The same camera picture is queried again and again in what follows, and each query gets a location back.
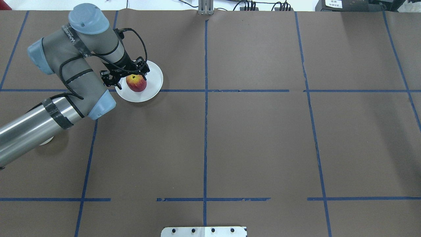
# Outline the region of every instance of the white label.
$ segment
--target white label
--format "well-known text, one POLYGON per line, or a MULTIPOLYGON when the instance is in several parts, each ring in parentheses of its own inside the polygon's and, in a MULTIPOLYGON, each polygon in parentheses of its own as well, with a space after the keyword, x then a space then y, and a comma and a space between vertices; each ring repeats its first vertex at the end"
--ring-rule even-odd
POLYGON ((342 8, 342 0, 325 0, 326 6, 331 8, 342 8))

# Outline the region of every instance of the silver metal tube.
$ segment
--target silver metal tube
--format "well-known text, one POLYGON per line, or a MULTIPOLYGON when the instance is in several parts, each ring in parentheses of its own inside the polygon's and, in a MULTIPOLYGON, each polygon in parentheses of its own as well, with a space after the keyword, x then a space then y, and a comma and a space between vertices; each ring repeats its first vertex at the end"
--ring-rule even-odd
MULTIPOLYGON (((53 102, 72 124, 81 119, 66 98, 56 98, 53 102)), ((0 128, 0 167, 62 131, 42 105, 6 124, 0 128)))

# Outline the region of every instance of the plate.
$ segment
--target plate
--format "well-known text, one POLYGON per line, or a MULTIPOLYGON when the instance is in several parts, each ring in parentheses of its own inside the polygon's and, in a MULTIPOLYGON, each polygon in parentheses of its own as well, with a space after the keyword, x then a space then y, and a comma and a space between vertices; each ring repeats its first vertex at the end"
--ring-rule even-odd
POLYGON ((145 102, 152 99, 155 95, 158 94, 159 90, 164 83, 164 75, 162 74, 161 69, 155 63, 147 61, 150 72, 146 74, 146 88, 142 92, 132 91, 127 83, 126 78, 121 78, 121 90, 115 87, 117 94, 130 102, 145 102))

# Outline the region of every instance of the red object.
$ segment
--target red object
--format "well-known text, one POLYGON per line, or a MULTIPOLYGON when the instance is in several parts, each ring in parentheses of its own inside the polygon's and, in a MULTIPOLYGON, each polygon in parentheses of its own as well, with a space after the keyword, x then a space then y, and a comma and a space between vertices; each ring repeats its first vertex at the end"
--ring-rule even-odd
POLYGON ((12 10, 5 1, 0 0, 0 10, 12 10))

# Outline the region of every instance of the white floor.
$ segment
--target white floor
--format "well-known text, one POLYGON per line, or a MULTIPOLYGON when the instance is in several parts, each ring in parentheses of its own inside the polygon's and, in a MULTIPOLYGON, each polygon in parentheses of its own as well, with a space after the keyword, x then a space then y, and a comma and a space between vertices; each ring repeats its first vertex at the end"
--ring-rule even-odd
MULTIPOLYGON (((101 10, 120 10, 126 7, 136 10, 186 10, 192 9, 187 4, 178 0, 5 0, 5 2, 13 10, 72 10, 74 6, 80 3, 92 3, 101 10)), ((185 0, 185 2, 198 5, 198 0, 185 0)), ((260 11, 270 11, 273 4, 265 4, 263 2, 275 3, 274 0, 258 0, 257 7, 260 11)), ((314 11, 318 0, 288 0, 288 3, 295 11, 314 11)), ((214 8, 225 8, 232 11, 236 2, 227 0, 214 0, 214 8)))

